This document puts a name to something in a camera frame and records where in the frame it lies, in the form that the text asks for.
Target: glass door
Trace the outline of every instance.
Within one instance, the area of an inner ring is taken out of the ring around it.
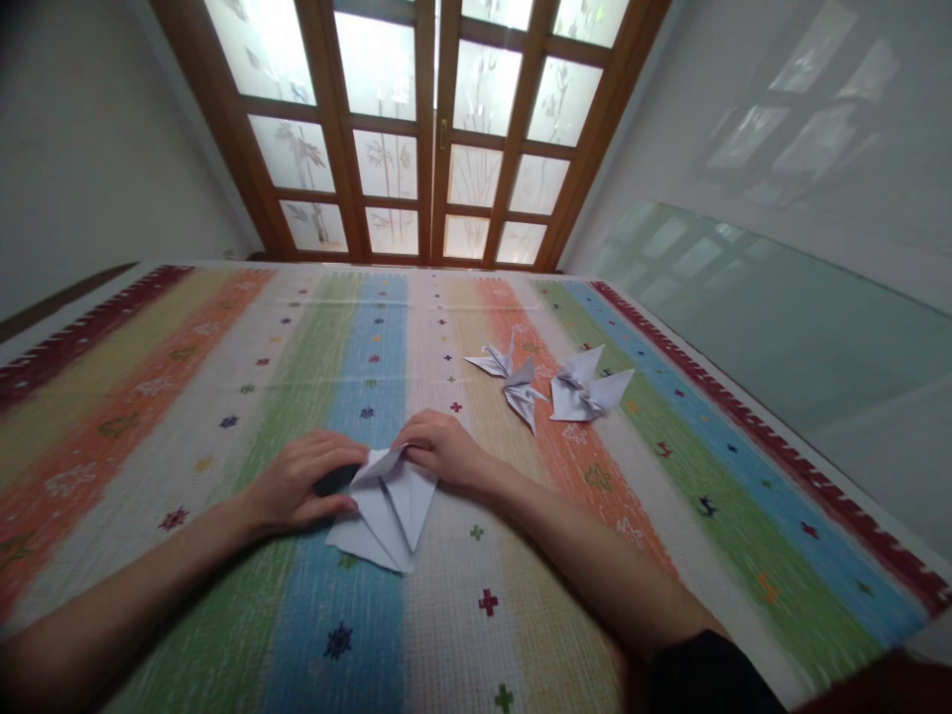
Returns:
[[[152,7],[271,258],[551,271],[669,2]]]
[[[621,44],[626,50],[633,43],[647,3],[636,5],[444,0],[433,197],[437,265],[540,267],[604,119],[614,88],[614,76],[606,74],[627,59],[624,50],[615,51],[616,38],[629,30],[632,39]]]

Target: wooden frame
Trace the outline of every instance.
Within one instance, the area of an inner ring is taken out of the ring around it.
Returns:
[[[529,26],[525,31],[463,17],[461,0],[446,0],[443,3],[436,115],[441,133],[437,141],[434,169],[434,185],[438,186],[442,193],[433,198],[432,260],[435,265],[452,263],[482,269],[506,268],[536,272],[554,270],[669,4],[670,0],[630,0],[615,46],[606,49],[553,34],[557,0],[535,0]],[[512,114],[505,137],[462,131],[452,126],[461,40],[522,54]],[[602,76],[576,147],[547,144],[526,138],[546,57],[602,69]],[[502,152],[499,180],[491,208],[449,203],[450,154],[454,144]],[[551,215],[509,210],[522,154],[570,162]],[[481,259],[444,257],[446,219],[451,215],[490,219]],[[507,221],[546,226],[532,265],[503,264],[496,260]]]
[[[482,269],[505,267],[538,272],[550,272],[558,262],[670,2],[630,0],[615,46],[606,49],[559,37],[552,32],[558,0],[535,0],[525,31],[463,17],[462,0],[444,0],[440,23],[439,104],[434,127],[434,0],[416,0],[414,3],[404,0],[293,1],[316,106],[240,94],[203,0],[151,0],[269,256],[286,261]],[[351,112],[335,11],[414,28],[415,121]],[[460,40],[522,55],[516,99],[506,136],[452,127]],[[545,59],[549,56],[602,69],[576,147],[526,138]],[[335,192],[275,187],[252,131],[249,115],[319,124]],[[415,199],[364,195],[355,130],[416,138]],[[449,203],[450,154],[454,144],[501,153],[499,181],[492,206]],[[569,162],[551,215],[509,210],[522,154]],[[299,249],[280,204],[282,199],[338,206],[347,252]],[[368,208],[415,211],[419,239],[417,255],[374,253],[367,222]],[[488,220],[481,259],[443,256],[447,215]],[[532,265],[499,264],[496,261],[507,221],[546,226]]]

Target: hand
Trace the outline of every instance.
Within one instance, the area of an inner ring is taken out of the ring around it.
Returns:
[[[270,533],[309,526],[357,510],[345,494],[318,498],[312,488],[330,471],[367,461],[368,449],[343,434],[316,429],[292,441],[235,498],[252,522]]]
[[[485,486],[498,460],[483,450],[455,416],[424,410],[413,415],[394,441],[410,444],[407,460],[464,489]]]

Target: colorful striped tablecloth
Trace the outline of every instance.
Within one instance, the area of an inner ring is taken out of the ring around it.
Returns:
[[[538,434],[463,360],[486,338],[559,362],[605,344],[621,406]],[[476,440],[650,552],[787,706],[949,604],[936,560],[609,286],[524,274],[144,266],[4,346],[4,634],[238,492],[321,427],[389,446],[412,414]],[[437,491],[401,576],[276,539],[178,619],[115,711],[612,711],[621,659],[518,535]]]

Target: origami crane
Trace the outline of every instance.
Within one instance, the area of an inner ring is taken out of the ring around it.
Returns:
[[[533,389],[533,379],[536,378],[535,358],[530,357],[522,367],[513,372],[513,352],[516,349],[515,330],[509,342],[509,354],[503,354],[488,342],[485,344],[483,351],[489,352],[489,357],[466,357],[466,361],[472,362],[494,377],[504,377],[506,379],[506,383],[503,385],[503,394],[506,395],[506,401],[516,411],[516,414],[526,420],[526,423],[533,430],[533,434],[535,434],[536,399],[548,402],[544,395]]]
[[[635,370],[593,379],[604,348],[580,352],[562,363],[552,380],[553,421],[591,421],[622,400]]]
[[[436,477],[402,458],[404,448],[370,452],[348,489],[360,511],[338,516],[325,543],[411,573]]]

